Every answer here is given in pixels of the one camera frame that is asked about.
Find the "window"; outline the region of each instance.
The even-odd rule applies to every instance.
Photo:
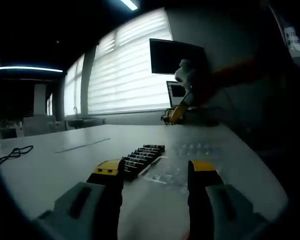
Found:
[[[171,40],[163,9],[147,13],[111,32],[97,46],[88,86],[88,113],[169,108],[166,81],[151,73],[149,39]]]
[[[85,55],[80,57],[67,72],[64,84],[64,116],[81,113],[81,78]]]
[[[48,116],[53,115],[53,113],[52,113],[52,93],[51,93],[48,101],[46,101],[46,114]]]

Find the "desk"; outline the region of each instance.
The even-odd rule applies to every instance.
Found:
[[[55,153],[60,145],[110,138],[78,149]],[[45,135],[5,139],[2,154],[14,147],[34,149],[0,166],[0,173],[23,212],[31,219],[78,182],[85,182],[101,162],[126,156],[143,144],[166,146],[166,156],[174,159],[174,145],[180,142],[210,142],[221,149],[214,161],[222,180],[232,184],[249,199],[255,212],[274,220],[288,203],[288,197],[272,172],[228,127],[182,125],[101,125]],[[178,164],[187,166],[187,157]],[[119,239],[181,239],[189,230],[187,188],[137,179],[122,191]]]

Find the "faucet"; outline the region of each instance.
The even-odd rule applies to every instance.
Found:
[[[77,119],[78,118],[78,108],[75,106],[73,108],[73,111],[75,112],[75,118]]]

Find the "wire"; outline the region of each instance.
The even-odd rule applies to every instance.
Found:
[[[166,118],[170,116],[170,113],[175,110],[174,108],[168,108],[164,111],[164,115],[161,116],[160,120],[164,121],[165,125],[170,125],[171,123],[169,121],[165,121]]]
[[[29,153],[33,148],[34,148],[34,146],[32,146],[32,145],[25,146],[22,148],[15,147],[9,155],[0,157],[0,165],[3,164],[8,159],[20,158],[22,155]]]

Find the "monitor screen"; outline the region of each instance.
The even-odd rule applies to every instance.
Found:
[[[200,46],[177,41],[150,39],[151,70],[154,74],[175,74],[182,59],[208,71],[205,50]]]
[[[186,89],[177,81],[166,81],[168,88],[168,95],[170,100],[170,107],[176,108],[187,94]],[[191,105],[189,109],[196,108],[196,105]]]

